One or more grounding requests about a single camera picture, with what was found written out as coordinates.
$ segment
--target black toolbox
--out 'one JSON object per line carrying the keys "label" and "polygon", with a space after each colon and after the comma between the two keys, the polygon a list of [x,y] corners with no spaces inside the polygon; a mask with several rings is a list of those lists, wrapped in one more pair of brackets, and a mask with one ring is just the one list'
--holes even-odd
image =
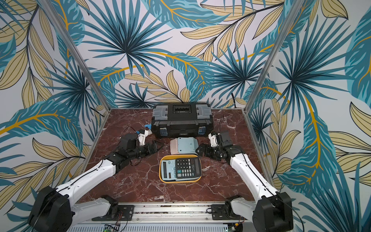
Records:
{"label": "black toolbox", "polygon": [[157,138],[207,137],[214,128],[207,103],[158,104],[153,107],[152,133]]}

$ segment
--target palm leaf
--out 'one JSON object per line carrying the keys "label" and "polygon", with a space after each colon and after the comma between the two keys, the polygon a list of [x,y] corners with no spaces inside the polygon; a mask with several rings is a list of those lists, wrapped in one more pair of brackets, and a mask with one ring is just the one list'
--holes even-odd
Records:
{"label": "palm leaf", "polygon": [[[137,1],[135,9],[132,0],[129,1],[128,15],[126,12],[126,1],[121,2],[121,12],[119,11],[116,0],[112,0],[114,12],[111,12],[106,1],[103,1],[105,12],[92,0],[89,1],[102,17],[101,19],[89,9],[85,8],[85,10],[93,17],[95,23],[87,21],[82,21],[82,23],[97,31],[98,34],[88,31],[84,31],[83,33],[99,40],[99,42],[87,40],[84,41],[84,43],[90,43],[104,48],[90,50],[103,53],[95,56],[96,58],[117,55],[122,57],[126,56],[130,74],[133,73],[134,66],[139,67],[140,65],[143,65],[146,70],[149,71],[148,66],[152,66],[158,70],[155,63],[163,65],[159,61],[159,59],[161,60],[163,58],[156,55],[154,52],[165,52],[165,50],[153,47],[166,41],[155,41],[155,39],[168,31],[153,35],[154,32],[164,25],[164,23],[155,25],[157,20],[150,22],[147,27],[143,26],[147,20],[149,12],[147,12],[141,19],[139,18],[140,1]],[[142,76],[144,76],[143,70],[138,70]]]}

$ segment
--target calculator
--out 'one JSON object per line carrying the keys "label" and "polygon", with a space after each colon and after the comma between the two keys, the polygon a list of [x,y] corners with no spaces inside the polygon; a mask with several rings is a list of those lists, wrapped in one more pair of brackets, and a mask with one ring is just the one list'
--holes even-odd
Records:
{"label": "calculator", "polygon": [[184,179],[201,176],[201,162],[198,157],[180,158],[175,160],[177,178]]}
{"label": "calculator", "polygon": [[161,178],[164,181],[197,180],[201,175],[198,157],[163,160],[161,164]]}

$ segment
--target metal pole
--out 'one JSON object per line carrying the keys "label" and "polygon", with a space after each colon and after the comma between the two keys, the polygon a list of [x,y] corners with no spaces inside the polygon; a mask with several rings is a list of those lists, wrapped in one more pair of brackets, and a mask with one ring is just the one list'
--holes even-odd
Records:
{"label": "metal pole", "polygon": [[64,43],[66,44],[68,50],[70,51],[72,57],[75,59],[75,62],[80,67],[82,73],[84,74],[85,78],[90,83],[91,88],[94,90],[95,94],[97,95],[98,99],[102,103],[103,107],[106,111],[109,111],[111,107],[108,105],[106,98],[103,96],[101,90],[99,89],[97,83],[95,82],[93,75],[91,74],[88,66],[86,65],[84,59],[82,58],[81,54],[79,53],[75,43],[73,42],[70,34],[66,30],[66,27],[62,23],[62,19],[58,17],[57,11],[52,6],[50,0],[39,0],[40,4],[42,5],[43,9],[45,10],[45,14],[48,16],[49,20],[55,27],[55,30],[58,32],[59,36],[62,38]]}
{"label": "metal pole", "polygon": [[259,75],[259,77],[256,81],[255,87],[254,87],[253,91],[251,92],[249,100],[247,101],[247,104],[246,104],[245,109],[244,109],[247,114],[250,112],[250,109],[251,109],[257,95],[259,94],[260,88],[263,85],[264,79],[268,74],[268,70],[272,66],[273,60],[277,56],[277,53],[279,52],[287,34],[289,33],[290,28],[291,28],[292,24],[294,23],[294,20],[295,20],[296,16],[298,15],[298,12],[299,12],[300,8],[302,7],[303,3],[304,3],[304,0],[296,0],[292,4],[292,6],[291,6],[291,8],[290,8],[290,10],[289,10],[289,12],[286,16],[286,19],[283,22],[281,32],[278,34],[278,36],[276,38],[276,41],[275,41],[275,43],[272,47],[272,50],[270,51],[270,53],[268,55],[267,61],[265,62],[265,65],[264,65],[262,71],[260,72],[260,75]]}

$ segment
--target black calculator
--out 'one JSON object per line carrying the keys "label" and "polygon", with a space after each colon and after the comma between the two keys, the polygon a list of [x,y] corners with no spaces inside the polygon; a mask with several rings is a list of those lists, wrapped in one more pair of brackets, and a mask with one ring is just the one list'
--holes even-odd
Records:
{"label": "black calculator", "polygon": [[177,178],[200,177],[202,175],[200,158],[192,157],[176,159],[175,173]]}

